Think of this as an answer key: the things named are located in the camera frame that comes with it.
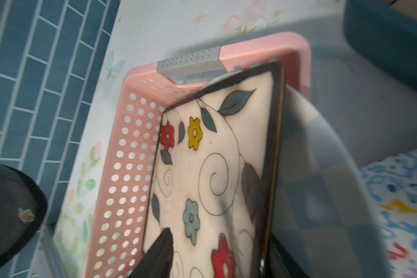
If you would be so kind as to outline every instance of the black swirl line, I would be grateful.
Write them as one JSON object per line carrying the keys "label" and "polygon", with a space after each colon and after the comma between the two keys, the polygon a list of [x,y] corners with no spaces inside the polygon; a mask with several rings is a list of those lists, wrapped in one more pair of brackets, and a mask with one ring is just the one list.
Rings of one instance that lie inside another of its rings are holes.
{"label": "black swirl line", "polygon": [[221,192],[221,193],[219,193],[219,194],[216,194],[215,192],[213,192],[213,189],[212,189],[212,178],[213,178],[213,176],[214,175],[216,175],[216,172],[214,172],[211,176],[210,176],[210,191],[213,193],[213,195],[215,195],[215,196],[221,196],[222,194],[224,194],[224,192],[227,190],[227,187],[228,187],[228,164],[227,164],[227,160],[225,160],[225,158],[220,154],[220,153],[216,153],[216,154],[219,154],[221,157],[222,157],[222,159],[224,159],[224,162],[225,162],[225,166],[227,167],[227,186],[225,186],[225,188],[224,188],[224,190]]}
{"label": "black swirl line", "polygon": [[[239,231],[239,233],[238,233],[238,247],[240,246],[239,245],[239,238],[240,238],[240,236],[241,236],[241,234],[242,233],[246,233],[249,237],[250,237],[250,239],[252,240],[252,242],[254,241],[254,239],[253,239],[253,237],[252,237],[252,235],[250,235],[250,233],[246,230],[246,229],[242,229],[241,231]],[[239,253],[241,253],[241,255],[244,255],[242,252],[241,252],[241,249],[240,248],[238,248],[238,251],[239,251]]]}
{"label": "black swirl line", "polygon": [[178,263],[177,262],[175,262],[175,260],[174,260],[174,257],[175,257],[175,255],[176,254],[178,254],[178,256],[179,256],[179,260],[180,260],[180,263],[181,263],[181,268],[182,268],[182,277],[185,277],[184,276],[184,274],[183,274],[183,263],[182,263],[182,257],[180,256],[180,254],[179,254],[179,252],[178,251],[175,251],[175,253],[173,253],[173,262],[174,262],[174,264],[176,264],[176,266],[177,266],[177,268],[178,268],[178,274],[177,274],[177,276],[175,276],[174,274],[173,274],[173,269],[171,269],[171,275],[172,275],[172,277],[173,278],[178,278],[179,277],[179,265],[178,265]]}
{"label": "black swirl line", "polygon": [[192,267],[192,269],[190,270],[190,274],[189,274],[189,277],[191,278],[192,277],[192,272],[193,272],[193,270],[197,270],[197,271],[199,271],[199,274],[201,275],[201,277],[202,278],[204,278],[204,275],[202,275],[202,272],[199,270],[199,268],[197,268],[196,266],[194,266],[194,267]]}
{"label": "black swirl line", "polygon": [[[211,153],[211,154],[209,154],[205,159],[204,159],[204,162],[211,156],[211,155],[213,155],[213,154],[219,154],[221,157],[222,157],[222,159],[224,159],[224,161],[225,161],[225,158],[220,154],[220,153]],[[228,205],[228,207],[224,210],[224,212],[222,213],[222,214],[212,214],[211,212],[209,212],[207,209],[206,209],[206,207],[204,206],[204,203],[202,202],[202,200],[201,200],[201,192],[200,192],[200,190],[199,190],[199,181],[200,181],[200,177],[201,177],[201,170],[202,170],[202,167],[201,167],[201,169],[199,170],[199,174],[198,174],[198,195],[199,195],[199,201],[200,201],[200,203],[201,203],[201,205],[202,205],[202,207],[204,208],[204,210],[208,213],[208,214],[210,214],[210,215],[212,215],[212,216],[222,216],[222,215],[224,215],[232,206],[233,206],[233,204],[234,204],[234,201],[235,201],[235,195],[236,194],[234,194],[234,197],[232,198],[232,202]],[[228,178],[227,178],[227,185],[226,185],[226,187],[225,187],[225,189],[224,189],[224,191],[226,191],[226,189],[227,189],[227,187],[228,187]],[[238,182],[237,182],[237,184],[235,185],[235,190],[234,190],[234,192],[236,192],[236,190],[237,190],[237,187],[238,187]],[[214,194],[214,195],[216,195],[216,196],[218,196],[217,194],[215,194],[214,192],[213,192],[213,190],[212,190],[212,187],[210,186],[210,191]]]}
{"label": "black swirl line", "polygon": [[[200,101],[200,102],[202,102],[205,106],[207,106],[207,107],[209,107],[209,108],[211,108],[213,111],[216,111],[213,107],[211,107],[210,105],[208,105],[207,103],[205,103],[205,102],[203,102],[202,101],[202,99],[200,99],[200,98],[197,98],[197,99],[195,99],[195,101],[196,101],[196,103],[198,103],[198,100]],[[228,126],[228,128],[232,131],[232,134],[234,135],[234,137],[235,137],[235,141],[236,141],[236,143],[237,143],[237,148],[238,148],[238,153],[239,153],[239,156],[238,156],[238,180],[239,180],[239,178],[240,178],[240,175],[241,175],[241,168],[240,168],[240,161],[241,161],[241,157],[242,157],[242,155],[241,155],[241,153],[239,152],[239,142],[238,142],[238,138],[236,137],[236,134],[235,134],[235,132],[234,132],[234,130],[232,129],[232,127],[228,124],[228,121],[225,119],[225,116],[223,116],[223,115],[221,115],[223,118],[224,118],[224,120],[225,120],[225,123],[227,124],[227,126]],[[234,196],[234,198],[233,198],[233,200],[232,200],[232,203],[231,203],[231,205],[228,207],[228,209],[233,205],[233,202],[234,202],[234,200],[235,200],[235,196]]]}
{"label": "black swirl line", "polygon": [[[170,174],[172,175],[172,179],[173,179],[173,173],[172,173],[172,171],[170,169],[168,169],[167,171],[170,171]],[[159,190],[161,191],[162,195],[164,195],[166,198],[170,197],[170,195],[172,194],[172,192],[170,191],[170,194],[169,195],[165,195],[164,192],[162,191],[161,184],[159,182],[159,179],[157,178],[157,175],[154,175],[154,177],[156,178],[157,187],[159,187]]]}

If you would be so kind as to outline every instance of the floral pattern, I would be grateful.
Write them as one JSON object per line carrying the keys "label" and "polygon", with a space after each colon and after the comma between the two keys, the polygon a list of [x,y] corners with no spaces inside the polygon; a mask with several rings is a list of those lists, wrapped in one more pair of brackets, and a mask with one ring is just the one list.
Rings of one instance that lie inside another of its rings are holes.
{"label": "floral pattern", "polygon": [[185,235],[196,245],[196,231],[200,228],[198,217],[198,203],[187,199],[186,209],[183,212],[183,222],[185,224]]}
{"label": "floral pattern", "polygon": [[80,175],[76,186],[74,188],[70,184],[70,190],[66,194],[68,206],[62,209],[57,221],[54,241],[69,277],[80,276],[75,264],[84,263],[86,259],[93,215],[84,212],[83,200],[96,187],[95,179],[89,178],[88,175],[99,164],[101,156],[102,142],[96,142],[90,150],[88,159],[79,164]]}
{"label": "floral pattern", "polygon": [[212,265],[215,270],[215,278],[227,278],[224,275],[224,264],[227,265],[227,277],[235,278],[235,258],[228,248],[224,234],[219,235],[218,250],[212,251]]}
{"label": "floral pattern", "polygon": [[190,117],[190,125],[187,129],[189,135],[189,148],[192,148],[196,151],[199,147],[199,142],[202,139],[202,130],[200,125],[199,118],[193,119]]}
{"label": "floral pattern", "polygon": [[170,147],[175,146],[175,129],[170,122],[167,121],[166,125],[162,126],[161,131],[161,144],[164,145],[164,149],[168,151]]}

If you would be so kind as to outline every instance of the floral wallpaper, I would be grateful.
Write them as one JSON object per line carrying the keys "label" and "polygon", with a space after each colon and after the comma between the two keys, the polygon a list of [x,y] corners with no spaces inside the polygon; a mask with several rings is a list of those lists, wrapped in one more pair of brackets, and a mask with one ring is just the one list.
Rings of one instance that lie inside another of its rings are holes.
{"label": "floral wallpaper", "polygon": [[90,171],[101,163],[101,154],[102,142],[96,142],[88,159],[80,163],[80,177],[75,183],[70,183],[66,196],[68,205],[57,221],[54,241],[62,247],[59,253],[70,277],[80,276],[79,265],[86,260],[94,215],[85,211],[85,206],[87,195],[96,190],[96,180]]}

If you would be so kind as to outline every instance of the black object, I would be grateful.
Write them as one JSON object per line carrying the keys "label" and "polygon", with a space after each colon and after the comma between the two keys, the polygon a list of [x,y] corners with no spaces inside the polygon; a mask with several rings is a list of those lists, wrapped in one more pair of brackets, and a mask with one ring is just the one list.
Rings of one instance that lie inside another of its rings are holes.
{"label": "black object", "polygon": [[47,207],[43,192],[31,178],[0,164],[0,267],[31,240]]}
{"label": "black object", "polygon": [[[173,235],[164,229],[128,278],[168,278],[173,263]],[[277,238],[271,234],[266,278],[308,278]]]}
{"label": "black object", "polygon": [[173,263],[173,235],[165,228],[128,278],[168,278]]}
{"label": "black object", "polygon": [[267,254],[267,278],[308,278],[274,234],[270,234]]}
{"label": "black object", "polygon": [[382,0],[346,1],[348,43],[393,77],[417,89],[417,21]]}

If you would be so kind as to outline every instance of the blue patterned fabric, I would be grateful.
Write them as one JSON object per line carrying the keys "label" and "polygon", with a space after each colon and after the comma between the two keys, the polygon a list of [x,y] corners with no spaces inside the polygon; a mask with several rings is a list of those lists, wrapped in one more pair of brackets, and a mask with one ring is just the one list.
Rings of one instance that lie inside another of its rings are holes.
{"label": "blue patterned fabric", "polygon": [[417,150],[360,170],[394,277],[417,277]]}

